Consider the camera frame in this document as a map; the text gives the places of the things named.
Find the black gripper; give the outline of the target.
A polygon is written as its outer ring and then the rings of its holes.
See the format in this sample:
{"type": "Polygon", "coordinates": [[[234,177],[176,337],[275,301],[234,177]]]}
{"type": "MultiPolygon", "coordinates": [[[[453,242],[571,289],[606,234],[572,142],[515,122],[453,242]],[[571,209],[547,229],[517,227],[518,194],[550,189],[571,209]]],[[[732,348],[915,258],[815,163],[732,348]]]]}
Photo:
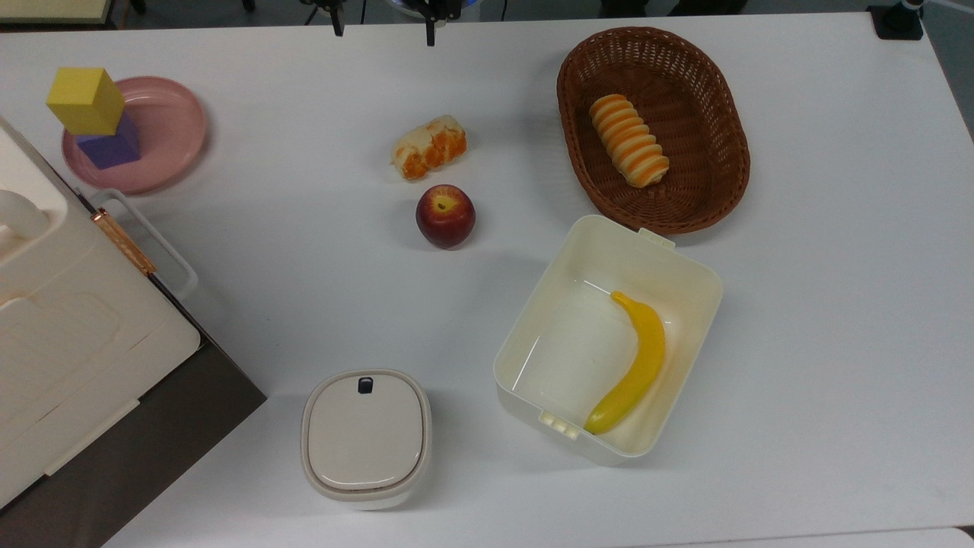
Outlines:
{"type": "MultiPolygon", "coordinates": [[[[331,25],[336,36],[344,36],[345,15],[344,8],[338,8],[343,1],[302,1],[304,5],[314,5],[328,11],[331,25]]],[[[394,6],[417,14],[425,19],[425,45],[435,45],[435,31],[438,21],[458,20],[463,10],[463,1],[392,1],[394,6]]]]}

